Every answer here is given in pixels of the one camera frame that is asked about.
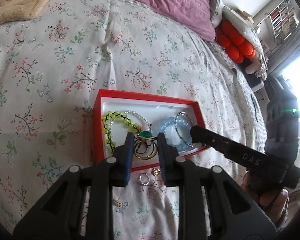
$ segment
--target small gold charm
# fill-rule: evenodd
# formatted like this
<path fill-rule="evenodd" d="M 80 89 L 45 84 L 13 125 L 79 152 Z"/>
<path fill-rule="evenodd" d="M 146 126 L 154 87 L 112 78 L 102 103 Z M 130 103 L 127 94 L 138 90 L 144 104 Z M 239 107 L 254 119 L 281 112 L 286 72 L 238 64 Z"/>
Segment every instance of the small gold charm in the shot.
<path fill-rule="evenodd" d="M 156 177 L 156 176 L 159 176 L 161 174 L 161 171 L 157 168 L 152 168 L 151 169 L 151 174 Z"/>

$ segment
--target silver ring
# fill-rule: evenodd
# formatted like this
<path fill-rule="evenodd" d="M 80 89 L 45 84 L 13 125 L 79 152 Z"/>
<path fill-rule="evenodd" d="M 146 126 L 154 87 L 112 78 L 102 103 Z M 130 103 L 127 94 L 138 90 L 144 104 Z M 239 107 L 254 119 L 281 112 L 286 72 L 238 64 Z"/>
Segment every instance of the silver ring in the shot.
<path fill-rule="evenodd" d="M 143 178 L 144 176 L 146 176 L 146 177 L 147 177 L 147 180 L 146 180 L 146 182 L 142 182 L 142 178 Z M 149 175 L 148 175 L 148 174 L 146 174 L 146 173 L 142 173 L 142 174 L 140 175 L 140 177 L 139 177 L 139 181 L 140 181 L 140 184 L 141 184 L 142 186 L 148 186 L 148 185 L 149 185 L 149 183 L 150 183 L 150 177 L 149 177 Z"/>

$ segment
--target black device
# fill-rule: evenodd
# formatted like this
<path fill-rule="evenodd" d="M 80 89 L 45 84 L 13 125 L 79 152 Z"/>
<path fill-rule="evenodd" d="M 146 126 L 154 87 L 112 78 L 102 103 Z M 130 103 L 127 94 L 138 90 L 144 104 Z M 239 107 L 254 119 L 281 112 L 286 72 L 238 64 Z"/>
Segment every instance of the black device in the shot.
<path fill-rule="evenodd" d="M 267 141 L 265 152 L 294 162 L 298 155 L 300 139 L 298 99 L 285 80 L 269 76 L 270 102 L 267 105 Z"/>
<path fill-rule="evenodd" d="M 194 126 L 193 142 L 201 142 L 226 158 L 246 166 L 275 187 L 295 187 L 300 172 L 293 164 L 254 151 L 230 139 Z M 130 179 L 134 137 L 112 157 L 95 166 L 71 166 L 17 224 L 17 240 L 113 240 L 112 187 L 124 187 Z M 167 187 L 179 186 L 178 240 L 273 240 L 277 235 L 263 210 L 220 167 L 196 166 L 158 135 L 158 155 L 162 179 Z M 86 236 L 80 236 L 84 192 L 91 186 Z M 211 236 L 206 236 L 202 186 L 210 215 Z"/>

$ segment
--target gold ring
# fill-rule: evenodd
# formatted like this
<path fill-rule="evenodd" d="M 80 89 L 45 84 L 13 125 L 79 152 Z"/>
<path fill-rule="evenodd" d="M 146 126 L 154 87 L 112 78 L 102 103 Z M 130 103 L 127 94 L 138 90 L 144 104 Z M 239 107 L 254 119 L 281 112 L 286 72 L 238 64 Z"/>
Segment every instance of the gold ring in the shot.
<path fill-rule="evenodd" d="M 151 174 L 153 175 L 153 176 L 159 176 L 160 174 L 161 174 L 161 170 L 160 169 L 158 169 L 158 168 L 152 168 L 151 169 Z"/>
<path fill-rule="evenodd" d="M 148 144 L 147 141 L 145 141 L 145 144 L 146 144 L 146 150 L 145 150 L 145 152 L 138 152 L 138 150 L 140 149 L 140 146 L 141 146 L 140 141 L 142 142 L 142 140 L 139 140 L 139 139 L 135 141 L 135 145 L 136 145 L 137 143 L 138 143 L 138 145 L 137 145 L 137 147 L 135 146 L 134 151 L 135 151 L 137 154 L 145 154 L 145 153 L 148 151 L 148 147 L 151 146 L 151 143 L 152 143 L 152 142 L 150 142 L 150 144 Z"/>
<path fill-rule="evenodd" d="M 140 159 L 140 160 L 150 160 L 150 159 L 152 159 L 154 156 L 156 156 L 156 154 L 157 154 L 157 152 L 158 152 L 158 147 L 157 147 L 157 144 L 154 142 L 154 141 L 152 141 L 151 143 L 152 143 L 152 145 L 153 145 L 153 149 L 152 149 L 152 152 L 148 155 L 148 156 L 140 156 L 140 155 L 138 155 L 138 153 L 136 152 L 136 148 L 138 147 L 138 145 L 140 145 L 141 143 L 143 143 L 143 141 L 141 141 L 141 140 L 137 140 L 136 142 L 135 142 L 135 146 L 134 146 L 134 155 L 138 158 L 138 159 Z"/>

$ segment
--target screw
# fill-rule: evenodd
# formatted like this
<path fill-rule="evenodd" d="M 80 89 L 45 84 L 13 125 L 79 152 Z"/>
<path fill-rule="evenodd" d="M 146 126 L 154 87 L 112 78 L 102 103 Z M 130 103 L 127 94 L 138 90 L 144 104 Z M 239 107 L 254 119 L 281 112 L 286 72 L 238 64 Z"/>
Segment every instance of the screw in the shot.
<path fill-rule="evenodd" d="M 212 170 L 215 172 L 215 173 L 220 173 L 222 171 L 222 168 L 220 166 L 213 166 L 212 167 Z"/>
<path fill-rule="evenodd" d="M 176 157 L 176 161 L 177 161 L 178 163 L 184 163 L 184 162 L 186 161 L 186 158 L 183 157 L 183 156 L 177 156 L 177 157 Z"/>
<path fill-rule="evenodd" d="M 107 158 L 107 163 L 115 163 L 117 161 L 116 157 L 108 157 Z"/>
<path fill-rule="evenodd" d="M 78 172 L 80 169 L 80 167 L 78 165 L 72 165 L 70 168 L 69 168 L 69 171 L 72 172 L 72 173 L 75 173 L 75 172 Z"/>

